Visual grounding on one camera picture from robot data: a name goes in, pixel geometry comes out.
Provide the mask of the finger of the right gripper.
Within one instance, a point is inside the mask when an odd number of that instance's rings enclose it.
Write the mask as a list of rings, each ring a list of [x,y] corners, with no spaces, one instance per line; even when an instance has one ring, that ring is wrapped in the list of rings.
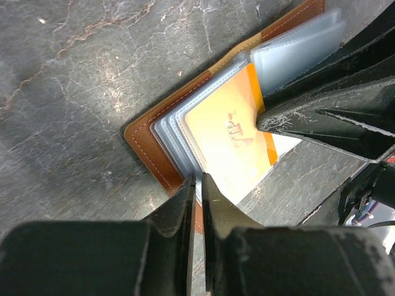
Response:
[[[365,70],[393,54],[394,22],[371,23],[329,58],[283,88],[265,96],[265,106],[274,108],[328,83]]]

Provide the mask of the gold VIP card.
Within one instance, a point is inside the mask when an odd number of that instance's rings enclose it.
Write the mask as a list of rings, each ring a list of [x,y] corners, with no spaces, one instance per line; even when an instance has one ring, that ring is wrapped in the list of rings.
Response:
[[[192,108],[185,122],[220,192],[242,201],[277,161],[270,133],[258,131],[265,110],[255,66],[247,64]]]

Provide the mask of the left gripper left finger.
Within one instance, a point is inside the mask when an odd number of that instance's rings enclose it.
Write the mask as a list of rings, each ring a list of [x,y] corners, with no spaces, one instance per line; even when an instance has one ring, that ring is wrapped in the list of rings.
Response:
[[[1,242],[2,295],[189,295],[194,176],[139,221],[35,221]]]

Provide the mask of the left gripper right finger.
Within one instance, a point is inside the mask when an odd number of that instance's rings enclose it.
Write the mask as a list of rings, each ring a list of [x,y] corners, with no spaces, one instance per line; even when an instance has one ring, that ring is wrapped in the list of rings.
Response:
[[[265,227],[202,177],[211,295],[386,295],[388,256],[364,228]]]

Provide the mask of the brown leather card holder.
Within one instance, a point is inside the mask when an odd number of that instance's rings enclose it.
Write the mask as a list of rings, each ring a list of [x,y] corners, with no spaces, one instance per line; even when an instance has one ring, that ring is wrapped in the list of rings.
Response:
[[[254,36],[237,44],[213,66],[127,125],[123,132],[126,142],[170,197],[174,196],[176,191],[179,190],[184,177],[176,169],[176,165],[151,131],[152,124],[165,113],[184,102],[188,95],[196,93],[197,90],[207,85],[219,71],[230,64],[237,54],[252,49],[328,11],[325,1],[303,1]]]

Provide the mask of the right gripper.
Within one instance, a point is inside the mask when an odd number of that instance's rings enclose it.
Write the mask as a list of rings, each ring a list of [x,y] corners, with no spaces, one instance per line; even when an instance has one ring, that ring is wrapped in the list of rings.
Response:
[[[260,115],[257,128],[371,163],[303,218],[303,226],[355,225],[372,202],[394,207],[394,77],[305,93]]]

